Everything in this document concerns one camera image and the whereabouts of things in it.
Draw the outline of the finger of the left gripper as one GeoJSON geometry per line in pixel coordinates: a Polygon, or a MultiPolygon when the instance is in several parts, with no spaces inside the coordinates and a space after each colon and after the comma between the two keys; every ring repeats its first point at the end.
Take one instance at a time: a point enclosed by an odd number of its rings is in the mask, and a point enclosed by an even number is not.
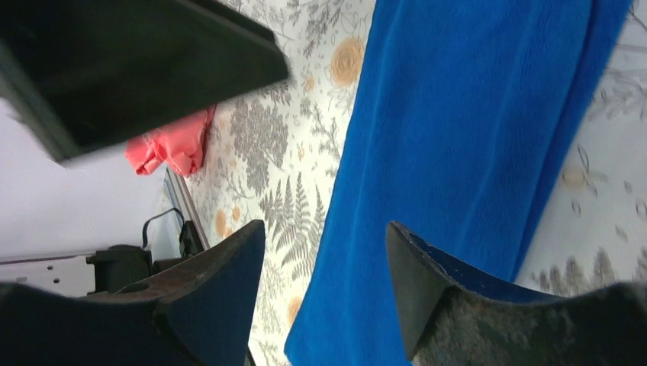
{"type": "Polygon", "coordinates": [[[288,77],[273,32],[217,1],[1,3],[1,92],[56,162],[288,77]]]}

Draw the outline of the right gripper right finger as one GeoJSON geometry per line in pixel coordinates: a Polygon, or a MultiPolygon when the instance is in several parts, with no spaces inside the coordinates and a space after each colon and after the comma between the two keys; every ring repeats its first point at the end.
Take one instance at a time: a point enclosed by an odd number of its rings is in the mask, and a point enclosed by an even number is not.
{"type": "Polygon", "coordinates": [[[487,274],[391,222],[386,249],[414,365],[644,365],[646,285],[576,297],[487,274]]]}

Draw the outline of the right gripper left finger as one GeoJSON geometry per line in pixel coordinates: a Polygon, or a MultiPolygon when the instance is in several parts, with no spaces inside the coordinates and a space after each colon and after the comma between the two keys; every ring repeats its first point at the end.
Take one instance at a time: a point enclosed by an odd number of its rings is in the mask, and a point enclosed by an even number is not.
{"type": "Polygon", "coordinates": [[[115,293],[1,285],[3,365],[245,365],[266,247],[252,220],[115,293]]]}

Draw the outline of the blue towel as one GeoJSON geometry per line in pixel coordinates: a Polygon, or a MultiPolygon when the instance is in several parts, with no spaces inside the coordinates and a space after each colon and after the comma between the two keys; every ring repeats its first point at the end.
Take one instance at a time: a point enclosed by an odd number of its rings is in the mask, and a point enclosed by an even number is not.
{"type": "Polygon", "coordinates": [[[399,221],[520,269],[628,1],[378,1],[293,365],[405,365],[385,246],[399,221]]]}

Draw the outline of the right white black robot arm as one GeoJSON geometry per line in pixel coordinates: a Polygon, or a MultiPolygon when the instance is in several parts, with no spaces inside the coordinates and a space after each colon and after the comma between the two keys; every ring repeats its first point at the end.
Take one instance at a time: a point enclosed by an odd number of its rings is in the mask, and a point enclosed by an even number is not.
{"type": "MultiPolygon", "coordinates": [[[[114,246],[1,265],[3,365],[252,365],[265,227],[152,263],[114,246]]],[[[389,223],[388,266],[414,365],[644,365],[646,285],[557,297],[498,280],[389,223]]]]}

